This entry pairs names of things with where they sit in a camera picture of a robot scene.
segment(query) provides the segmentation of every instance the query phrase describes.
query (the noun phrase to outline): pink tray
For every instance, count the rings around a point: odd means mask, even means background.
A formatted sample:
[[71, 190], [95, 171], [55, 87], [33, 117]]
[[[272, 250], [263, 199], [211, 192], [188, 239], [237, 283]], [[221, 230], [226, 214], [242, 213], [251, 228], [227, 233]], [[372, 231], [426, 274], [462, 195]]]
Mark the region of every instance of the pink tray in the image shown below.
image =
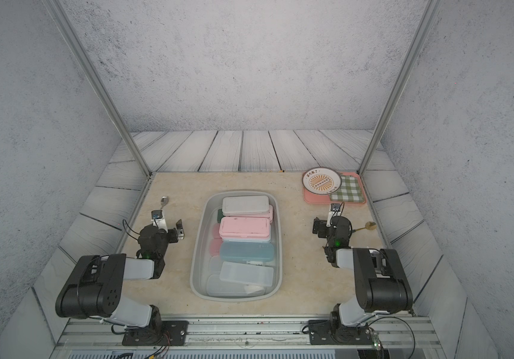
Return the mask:
[[[357, 180], [359, 180], [359, 186], [361, 187], [362, 196], [364, 197], [364, 202], [345, 202], [347, 205], [353, 205], [353, 206], [361, 206], [365, 205], [367, 203], [367, 194], [364, 191], [364, 187], [361, 183], [361, 177], [357, 175], [355, 172], [339, 172], [343, 176], [353, 176], [356, 177]], [[304, 201], [307, 203], [310, 203], [312, 205], [328, 205], [329, 203], [337, 203], [336, 200], [331, 200], [330, 195], [316, 195], [314, 193], [311, 193], [307, 191], [303, 186], [303, 198]]]

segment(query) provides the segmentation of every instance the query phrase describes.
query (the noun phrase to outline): black mounting plate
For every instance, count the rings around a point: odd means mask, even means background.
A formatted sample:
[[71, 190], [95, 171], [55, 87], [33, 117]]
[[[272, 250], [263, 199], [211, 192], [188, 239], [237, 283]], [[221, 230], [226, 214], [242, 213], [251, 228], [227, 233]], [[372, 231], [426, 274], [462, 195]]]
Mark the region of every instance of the black mounting plate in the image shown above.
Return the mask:
[[[185, 336], [187, 335], [187, 326], [189, 326], [189, 322], [187, 320], [164, 320], [163, 321], [163, 331], [167, 332], [170, 339], [170, 346], [183, 346], [185, 344]], [[143, 336], [140, 336], [137, 331], [128, 331], [123, 336], [123, 341], [121, 341], [121, 345], [124, 346], [165, 346], [167, 345], [167, 338], [165, 335], [162, 335], [159, 340], [156, 342], [151, 342], [151, 340], [147, 340], [151, 338], [151, 334], [149, 334], [145, 340]]]
[[337, 334], [331, 335], [329, 320], [309, 321], [309, 341], [312, 345], [373, 345], [370, 332], [366, 333], [365, 327], [342, 328]]

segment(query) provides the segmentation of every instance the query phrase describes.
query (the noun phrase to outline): plastic pencil case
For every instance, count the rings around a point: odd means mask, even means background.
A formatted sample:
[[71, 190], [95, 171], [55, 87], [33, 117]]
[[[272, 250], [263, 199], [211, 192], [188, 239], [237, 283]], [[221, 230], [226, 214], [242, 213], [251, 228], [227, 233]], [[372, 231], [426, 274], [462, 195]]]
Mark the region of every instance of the plastic pencil case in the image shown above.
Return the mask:
[[207, 279], [207, 294], [214, 297], [244, 298], [265, 294], [265, 288], [258, 285], [224, 282], [218, 274]]
[[226, 262], [270, 262], [275, 248], [270, 243], [224, 242], [219, 256]]
[[263, 238], [223, 238], [223, 243], [227, 242], [243, 242], [243, 243], [271, 243], [271, 236]]
[[273, 206], [269, 205], [269, 210], [262, 213], [237, 214], [235, 217], [260, 217], [269, 219], [269, 223], [273, 222]]
[[221, 245], [223, 245], [223, 240], [221, 238], [212, 239], [209, 243], [209, 254], [211, 256], [219, 255]]
[[271, 224], [269, 219], [261, 217], [224, 217], [219, 227], [219, 235], [224, 241], [271, 240]]
[[225, 197], [222, 210], [228, 217], [265, 213], [269, 210], [269, 199], [267, 196]]
[[270, 287], [273, 285], [273, 273], [272, 267], [223, 262], [219, 279], [224, 282]]

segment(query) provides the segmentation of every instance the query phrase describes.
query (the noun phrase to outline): sunburst pattern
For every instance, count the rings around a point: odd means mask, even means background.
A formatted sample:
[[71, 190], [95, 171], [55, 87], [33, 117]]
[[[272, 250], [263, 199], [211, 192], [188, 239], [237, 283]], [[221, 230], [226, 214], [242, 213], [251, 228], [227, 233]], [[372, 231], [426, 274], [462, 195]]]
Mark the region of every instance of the sunburst pattern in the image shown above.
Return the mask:
[[315, 175], [309, 180], [311, 187], [318, 191], [328, 191], [332, 188], [333, 179], [327, 175]]

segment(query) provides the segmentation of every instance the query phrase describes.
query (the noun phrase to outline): gray plastic tub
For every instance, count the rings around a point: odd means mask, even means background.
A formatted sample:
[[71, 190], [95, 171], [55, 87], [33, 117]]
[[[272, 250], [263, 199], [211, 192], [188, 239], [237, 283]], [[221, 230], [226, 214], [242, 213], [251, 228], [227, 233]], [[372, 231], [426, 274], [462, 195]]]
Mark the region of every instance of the gray plastic tub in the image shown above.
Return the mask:
[[[271, 223], [271, 244], [275, 248], [275, 258], [271, 262], [266, 262], [264, 265], [272, 267], [273, 285], [265, 288], [265, 293], [258, 296], [239, 296], [239, 297], [217, 297], [209, 296], [207, 293], [207, 280], [210, 275], [214, 274], [209, 269], [209, 261], [211, 255], [209, 254], [209, 244], [213, 240], [211, 230], [217, 223], [217, 211], [221, 209], [223, 198], [233, 196], [267, 196], [269, 204], [273, 206], [273, 222]], [[281, 281], [283, 279], [283, 246], [281, 244], [281, 222], [279, 220], [279, 204], [272, 195], [266, 192], [257, 191], [230, 191], [221, 192], [211, 196], [205, 203], [205, 209], [201, 215], [201, 222], [199, 223], [199, 230], [197, 232], [197, 240], [195, 242], [195, 249], [193, 250], [193, 260], [191, 262], [191, 276], [189, 282], [193, 292], [208, 300], [217, 300], [219, 302], [247, 302], [250, 300], [259, 300], [269, 298], [279, 290]]]

